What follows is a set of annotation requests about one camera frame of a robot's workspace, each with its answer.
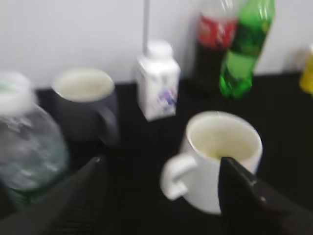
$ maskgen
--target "plastic bottle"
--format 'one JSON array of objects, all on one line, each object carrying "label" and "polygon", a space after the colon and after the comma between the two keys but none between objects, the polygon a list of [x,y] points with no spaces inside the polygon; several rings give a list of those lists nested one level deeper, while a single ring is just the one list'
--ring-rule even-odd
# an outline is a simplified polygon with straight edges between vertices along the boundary
[{"label": "plastic bottle", "polygon": [[300,80],[300,87],[304,92],[313,94],[313,45],[311,45],[307,66]]},{"label": "plastic bottle", "polygon": [[221,65],[237,29],[243,0],[205,0],[196,46],[191,84],[210,94],[219,93]]},{"label": "plastic bottle", "polygon": [[250,0],[240,11],[234,42],[220,79],[224,96],[242,97],[252,87],[253,70],[275,17],[275,0]]},{"label": "plastic bottle", "polygon": [[39,200],[67,168],[61,132],[27,78],[0,73],[0,177],[17,206]]},{"label": "plastic bottle", "polygon": [[148,121],[176,114],[180,68],[166,41],[150,41],[138,60],[138,104]]}]

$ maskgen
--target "gray mug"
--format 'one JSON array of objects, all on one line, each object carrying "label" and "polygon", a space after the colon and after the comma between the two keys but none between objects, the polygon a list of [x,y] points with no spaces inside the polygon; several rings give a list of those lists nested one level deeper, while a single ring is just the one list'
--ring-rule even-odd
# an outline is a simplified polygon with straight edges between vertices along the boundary
[{"label": "gray mug", "polygon": [[53,90],[56,119],[66,137],[119,144],[118,103],[110,76],[95,69],[71,70],[54,81]]}]

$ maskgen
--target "white wall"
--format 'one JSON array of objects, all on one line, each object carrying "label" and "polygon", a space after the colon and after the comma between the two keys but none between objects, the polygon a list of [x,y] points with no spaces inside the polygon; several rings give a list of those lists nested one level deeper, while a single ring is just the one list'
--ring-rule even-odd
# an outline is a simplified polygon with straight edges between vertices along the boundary
[{"label": "white wall", "polygon": [[[107,71],[131,81],[141,53],[144,0],[1,0],[0,70],[18,70],[38,87],[72,67]],[[151,38],[172,43],[188,72],[201,0],[151,0]],[[276,0],[276,21],[256,70],[295,69],[313,42],[312,0]]]},{"label": "white wall", "polygon": [[143,0],[1,0],[0,70],[37,86],[72,67],[130,79],[142,47]]},{"label": "white wall", "polygon": [[[176,57],[188,73],[201,0],[151,1],[152,36],[165,38],[174,45]],[[312,0],[276,0],[276,19],[256,74],[294,71],[303,66],[302,51],[313,43],[312,9]]]}]

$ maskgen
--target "yellow bottle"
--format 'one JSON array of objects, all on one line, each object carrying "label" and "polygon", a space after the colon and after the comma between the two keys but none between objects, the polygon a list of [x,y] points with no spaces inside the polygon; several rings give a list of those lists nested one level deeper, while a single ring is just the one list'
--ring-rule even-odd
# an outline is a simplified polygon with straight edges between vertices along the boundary
[{"label": "yellow bottle", "polygon": [[300,87],[304,92],[313,94],[313,45],[311,46],[307,66],[300,80]]}]

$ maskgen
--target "mug handle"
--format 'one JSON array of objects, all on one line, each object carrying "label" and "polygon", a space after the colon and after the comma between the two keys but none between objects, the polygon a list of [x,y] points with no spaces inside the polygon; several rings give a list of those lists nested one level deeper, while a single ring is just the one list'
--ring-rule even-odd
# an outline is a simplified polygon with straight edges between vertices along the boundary
[{"label": "mug handle", "polygon": [[117,117],[107,107],[98,110],[102,119],[103,126],[100,130],[100,140],[109,147],[118,146],[120,144],[120,135]]},{"label": "mug handle", "polygon": [[197,167],[196,160],[187,153],[179,154],[165,164],[160,180],[161,190],[171,201],[184,196],[188,188],[182,176]]}]

